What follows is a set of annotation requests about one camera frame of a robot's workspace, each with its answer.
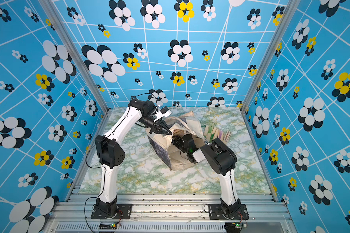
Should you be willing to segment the purple folding fan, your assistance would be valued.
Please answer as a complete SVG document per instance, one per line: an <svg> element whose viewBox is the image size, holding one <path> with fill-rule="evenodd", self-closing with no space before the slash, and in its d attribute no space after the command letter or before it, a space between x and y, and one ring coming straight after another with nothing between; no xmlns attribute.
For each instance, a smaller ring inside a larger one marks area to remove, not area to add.
<svg viewBox="0 0 350 233"><path fill-rule="evenodd" d="M215 137L224 140L224 132L221 129L217 129L215 132Z"/></svg>

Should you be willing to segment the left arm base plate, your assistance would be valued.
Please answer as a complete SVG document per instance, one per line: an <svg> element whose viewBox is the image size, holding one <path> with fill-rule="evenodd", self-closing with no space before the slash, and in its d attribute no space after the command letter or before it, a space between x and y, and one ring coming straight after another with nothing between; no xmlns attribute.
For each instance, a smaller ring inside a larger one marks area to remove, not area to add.
<svg viewBox="0 0 350 233"><path fill-rule="evenodd" d="M130 219L132 207L132 204L100 203L93 207L91 219Z"/></svg>

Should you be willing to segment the pink tassel folding fan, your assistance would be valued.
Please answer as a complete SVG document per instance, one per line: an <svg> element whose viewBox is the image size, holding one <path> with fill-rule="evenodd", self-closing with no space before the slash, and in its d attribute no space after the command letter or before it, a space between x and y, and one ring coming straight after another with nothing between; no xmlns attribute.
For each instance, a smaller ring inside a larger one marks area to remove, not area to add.
<svg viewBox="0 0 350 233"><path fill-rule="evenodd" d="M227 132L224 134L223 142L227 143L227 142L229 141L230 135L231 135L231 131L227 131Z"/></svg>

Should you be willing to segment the beige canvas tote bag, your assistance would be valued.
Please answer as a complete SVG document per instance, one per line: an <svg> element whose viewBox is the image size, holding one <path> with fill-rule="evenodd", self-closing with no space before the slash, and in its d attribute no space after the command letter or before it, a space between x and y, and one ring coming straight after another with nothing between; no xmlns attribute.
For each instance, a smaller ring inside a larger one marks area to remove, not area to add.
<svg viewBox="0 0 350 233"><path fill-rule="evenodd" d="M170 170L186 170L205 158L196 152L206 144L200 121L193 111L170 116L165 123L171 135L158 135L146 129L149 143Z"/></svg>

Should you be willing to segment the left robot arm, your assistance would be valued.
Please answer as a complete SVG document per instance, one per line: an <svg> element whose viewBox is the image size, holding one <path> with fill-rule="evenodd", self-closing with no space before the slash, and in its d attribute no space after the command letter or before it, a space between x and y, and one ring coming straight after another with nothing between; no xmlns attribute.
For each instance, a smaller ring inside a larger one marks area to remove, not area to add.
<svg viewBox="0 0 350 233"><path fill-rule="evenodd" d="M149 133L171 136L172 132L163 120L170 114L171 111L166 106L159 108L151 101L132 99L117 123L104 135L95 138L96 152L103 174L92 219L113 219L123 216L117 206L117 176L119 166L125 159L121 144L127 133L140 122L149 129Z"/></svg>

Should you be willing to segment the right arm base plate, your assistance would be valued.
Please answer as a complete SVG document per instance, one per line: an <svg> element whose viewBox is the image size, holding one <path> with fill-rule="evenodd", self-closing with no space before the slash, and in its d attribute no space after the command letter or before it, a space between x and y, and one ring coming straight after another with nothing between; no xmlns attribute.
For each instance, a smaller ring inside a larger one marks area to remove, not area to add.
<svg viewBox="0 0 350 233"><path fill-rule="evenodd" d="M248 220L249 214L245 204L226 206L222 204L208 204L207 213L211 220Z"/></svg>

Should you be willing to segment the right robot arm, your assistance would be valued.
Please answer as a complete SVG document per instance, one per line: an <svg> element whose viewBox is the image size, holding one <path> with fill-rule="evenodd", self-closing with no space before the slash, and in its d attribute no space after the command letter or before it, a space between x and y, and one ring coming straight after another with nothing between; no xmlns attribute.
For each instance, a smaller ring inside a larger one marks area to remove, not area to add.
<svg viewBox="0 0 350 233"><path fill-rule="evenodd" d="M237 157L235 153L219 138L212 140L198 148L191 134L175 136L172 145L185 153L192 163L207 160L210 167L218 174L221 186L221 210L227 219L240 216L243 220L249 219L247 208L235 189L234 170Z"/></svg>

